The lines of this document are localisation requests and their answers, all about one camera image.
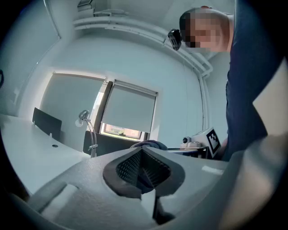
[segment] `folded fabric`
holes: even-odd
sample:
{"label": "folded fabric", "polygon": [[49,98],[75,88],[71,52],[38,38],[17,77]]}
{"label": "folded fabric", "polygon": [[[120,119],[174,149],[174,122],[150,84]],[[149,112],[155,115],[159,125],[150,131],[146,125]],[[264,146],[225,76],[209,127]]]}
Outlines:
{"label": "folded fabric", "polygon": [[141,147],[141,146],[153,147],[153,148],[161,149],[161,150],[168,150],[166,145],[162,144],[161,142],[154,141],[154,140],[139,142],[137,144],[132,145],[130,148]]}

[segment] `neck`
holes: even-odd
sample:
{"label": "neck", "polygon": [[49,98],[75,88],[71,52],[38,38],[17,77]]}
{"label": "neck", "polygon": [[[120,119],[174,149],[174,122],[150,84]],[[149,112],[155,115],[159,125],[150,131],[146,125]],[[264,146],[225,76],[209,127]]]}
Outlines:
{"label": "neck", "polygon": [[227,45],[227,52],[230,52],[234,34],[234,15],[227,15],[227,16],[229,21],[229,42]]}

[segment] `small camera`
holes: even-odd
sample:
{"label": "small camera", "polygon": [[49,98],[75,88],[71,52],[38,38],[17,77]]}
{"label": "small camera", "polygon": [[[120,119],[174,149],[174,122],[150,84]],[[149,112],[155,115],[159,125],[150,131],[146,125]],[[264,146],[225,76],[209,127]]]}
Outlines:
{"label": "small camera", "polygon": [[179,50],[181,47],[181,33],[180,30],[172,29],[168,33],[168,38],[172,44],[174,50]]}

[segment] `man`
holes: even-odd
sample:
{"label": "man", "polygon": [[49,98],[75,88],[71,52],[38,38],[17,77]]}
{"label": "man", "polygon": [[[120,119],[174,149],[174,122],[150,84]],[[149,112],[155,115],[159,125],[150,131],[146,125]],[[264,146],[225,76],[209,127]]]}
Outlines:
{"label": "man", "polygon": [[[260,11],[248,1],[236,1],[235,15],[207,6],[194,8],[180,17],[180,31],[186,46],[214,52],[230,52],[230,70],[226,85],[226,118],[228,139],[222,159],[246,149],[267,135],[266,128],[253,106],[253,101],[272,79],[284,51],[278,39],[281,13],[262,4]],[[264,27],[263,16],[273,26]]]}

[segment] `white desk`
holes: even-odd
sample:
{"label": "white desk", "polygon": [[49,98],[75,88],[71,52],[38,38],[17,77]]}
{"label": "white desk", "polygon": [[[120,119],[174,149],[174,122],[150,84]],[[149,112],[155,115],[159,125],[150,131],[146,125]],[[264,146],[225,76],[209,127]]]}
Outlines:
{"label": "white desk", "polygon": [[29,120],[0,115],[0,127],[12,167],[30,194],[71,166],[90,158],[50,138]]}

